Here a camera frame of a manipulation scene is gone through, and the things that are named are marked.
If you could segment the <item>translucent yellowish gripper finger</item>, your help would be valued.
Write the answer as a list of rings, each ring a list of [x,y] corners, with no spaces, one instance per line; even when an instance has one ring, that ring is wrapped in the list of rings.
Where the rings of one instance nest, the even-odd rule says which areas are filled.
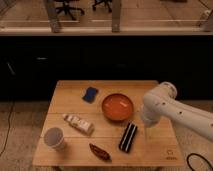
[[[144,137],[145,137],[145,140],[148,140],[150,139],[150,131],[151,131],[151,128],[150,127],[144,127]]]

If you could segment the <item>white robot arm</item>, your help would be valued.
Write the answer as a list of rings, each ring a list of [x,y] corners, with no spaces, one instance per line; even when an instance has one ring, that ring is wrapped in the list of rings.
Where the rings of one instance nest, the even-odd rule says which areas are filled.
[[[176,100],[177,89],[162,82],[142,97],[141,119],[146,127],[156,125],[165,116],[213,142],[213,113]]]

